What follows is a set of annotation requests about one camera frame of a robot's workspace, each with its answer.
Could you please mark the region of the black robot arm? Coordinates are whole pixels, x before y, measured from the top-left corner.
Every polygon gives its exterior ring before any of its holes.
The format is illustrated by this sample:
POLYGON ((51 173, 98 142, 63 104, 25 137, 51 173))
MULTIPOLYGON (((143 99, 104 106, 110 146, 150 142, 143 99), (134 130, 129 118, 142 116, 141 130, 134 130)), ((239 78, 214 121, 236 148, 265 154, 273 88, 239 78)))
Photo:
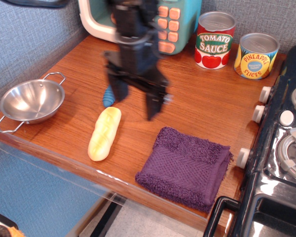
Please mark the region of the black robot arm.
POLYGON ((131 85, 146 94, 147 119, 161 111, 169 99, 169 81, 157 68, 161 58, 158 33, 154 22, 155 0, 111 0, 109 6, 115 19, 115 40, 118 51, 105 51, 109 84, 117 101, 128 96, 131 85))

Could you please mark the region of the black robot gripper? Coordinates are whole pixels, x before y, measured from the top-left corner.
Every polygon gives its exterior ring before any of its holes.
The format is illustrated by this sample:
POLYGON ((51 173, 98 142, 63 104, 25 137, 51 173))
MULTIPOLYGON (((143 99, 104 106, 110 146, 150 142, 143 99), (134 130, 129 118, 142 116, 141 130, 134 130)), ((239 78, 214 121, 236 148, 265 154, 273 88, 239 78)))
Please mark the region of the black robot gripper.
POLYGON ((141 37, 116 34, 119 51, 105 51, 107 73, 115 99, 120 102, 128 96, 128 85, 146 93, 147 119, 161 111, 165 103, 168 80, 158 70, 158 33, 149 29, 141 37))

